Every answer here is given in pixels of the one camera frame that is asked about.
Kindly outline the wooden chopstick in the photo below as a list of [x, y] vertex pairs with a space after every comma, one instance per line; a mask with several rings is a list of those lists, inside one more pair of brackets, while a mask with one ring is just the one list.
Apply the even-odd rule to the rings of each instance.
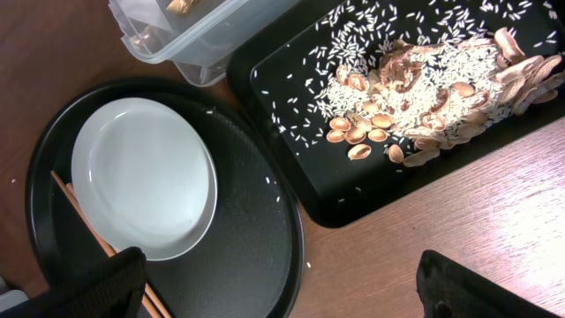
[[[84, 212], [82, 211], [78, 203], [72, 185], [65, 184], [63, 180], [53, 170], [50, 172], [50, 175], [56, 181], [59, 188], [63, 191], [65, 197], [72, 204], [76, 212], [79, 214], [79, 217], [82, 219], [85, 226], [89, 229], [91, 234], [94, 236], [94, 238], [98, 242], [98, 245], [103, 249], [105, 254], [108, 255], [108, 257], [113, 257], [116, 254], [118, 254], [118, 251], [115, 250], [110, 244], [108, 244], [88, 222], [87, 217], [85, 216]], [[162, 317], [162, 318], [171, 317], [168, 309], [159, 300], [158, 296], [154, 293], [154, 291], [152, 290], [149, 284], [145, 284], [144, 296], [142, 297], [141, 303], [152, 317]]]
[[[75, 207], [75, 209], [79, 213], [79, 216], [81, 217], [87, 228], [94, 235], [95, 239], [98, 241], [99, 245], [102, 247], [104, 252], [108, 255], [108, 257], [118, 254], [119, 250], [108, 244], [88, 222], [86, 216], [84, 215], [83, 211], [81, 210], [78, 204], [76, 193], [74, 192], [72, 184], [68, 183], [65, 186], [68, 189], [68, 193], [72, 196], [73, 207]], [[149, 283], [146, 283], [145, 285], [145, 295], [142, 298], [142, 304], [144, 308], [151, 314], [151, 316], [156, 316], [156, 314], [159, 313], [161, 317], [171, 318], [171, 314], [169, 313], [168, 309], [166, 308], [166, 306], [163, 305], [163, 303], [161, 302], [159, 297], [155, 294]]]

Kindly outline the nut shells and rice waste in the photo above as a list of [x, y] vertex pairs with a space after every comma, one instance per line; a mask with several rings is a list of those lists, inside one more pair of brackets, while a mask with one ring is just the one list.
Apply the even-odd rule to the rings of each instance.
[[418, 166], [553, 98], [561, 1], [345, 1], [252, 69], [299, 157]]

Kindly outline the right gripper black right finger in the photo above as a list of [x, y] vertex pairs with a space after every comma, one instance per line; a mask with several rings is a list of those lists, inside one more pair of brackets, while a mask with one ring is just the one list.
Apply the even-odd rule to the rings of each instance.
[[422, 253], [416, 284], [425, 318], [558, 318], [434, 250]]

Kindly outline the grey round plate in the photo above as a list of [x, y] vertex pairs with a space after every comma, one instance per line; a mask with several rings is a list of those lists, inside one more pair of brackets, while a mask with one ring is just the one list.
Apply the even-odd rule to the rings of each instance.
[[117, 250], [140, 248], [150, 261], [198, 245], [218, 198], [203, 139], [171, 107], [140, 97], [107, 102], [80, 127], [72, 185], [97, 234]]

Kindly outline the brown Nescafe sachet wrapper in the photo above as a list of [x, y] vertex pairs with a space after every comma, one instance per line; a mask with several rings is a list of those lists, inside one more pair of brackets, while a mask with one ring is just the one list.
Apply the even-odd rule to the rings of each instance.
[[[172, 15], [184, 16], [197, 3], [193, 0], [170, 0], [165, 11]], [[146, 24], [142, 31], [130, 37], [130, 43], [136, 49], [156, 49], [158, 44], [173, 34], [173, 27], [167, 16], [155, 0], [135, 0], [129, 3], [129, 17]]]

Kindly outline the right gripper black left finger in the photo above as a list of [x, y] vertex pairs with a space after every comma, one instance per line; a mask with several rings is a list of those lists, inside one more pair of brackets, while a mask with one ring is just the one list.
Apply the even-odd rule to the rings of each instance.
[[146, 256], [129, 247], [87, 273], [1, 313], [3, 318], [135, 317], [147, 282]]

